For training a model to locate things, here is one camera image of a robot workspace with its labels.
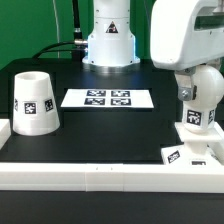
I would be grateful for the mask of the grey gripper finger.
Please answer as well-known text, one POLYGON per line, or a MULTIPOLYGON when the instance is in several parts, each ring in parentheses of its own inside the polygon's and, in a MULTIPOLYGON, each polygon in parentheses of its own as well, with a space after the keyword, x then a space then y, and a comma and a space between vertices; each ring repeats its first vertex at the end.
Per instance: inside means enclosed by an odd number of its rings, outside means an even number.
POLYGON ((175 79, 178 85, 178 98, 181 101, 191 101, 196 97, 197 87, 194 84, 196 68, 186 68, 175 72, 175 79))

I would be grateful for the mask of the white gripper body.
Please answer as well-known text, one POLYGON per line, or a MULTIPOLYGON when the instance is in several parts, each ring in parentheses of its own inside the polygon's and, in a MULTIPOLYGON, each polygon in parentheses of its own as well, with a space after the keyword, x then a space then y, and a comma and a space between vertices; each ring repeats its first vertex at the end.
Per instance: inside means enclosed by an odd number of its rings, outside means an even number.
POLYGON ((150 54, 154 66, 184 70, 224 57, 224 27, 196 29, 199 16, 215 17, 221 0, 156 0, 150 54))

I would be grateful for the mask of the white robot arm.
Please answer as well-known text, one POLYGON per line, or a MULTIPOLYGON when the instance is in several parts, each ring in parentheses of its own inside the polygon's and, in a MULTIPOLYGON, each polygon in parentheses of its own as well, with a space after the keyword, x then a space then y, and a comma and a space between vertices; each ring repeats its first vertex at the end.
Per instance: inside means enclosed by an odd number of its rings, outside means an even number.
MULTIPOLYGON (((130 31, 130 0, 93 0, 94 28, 88 36, 88 67, 137 64, 130 31)), ((196 28, 200 17, 224 15, 224 0, 156 0, 151 14, 150 54, 155 67, 185 75, 224 57, 224 26, 196 28)))

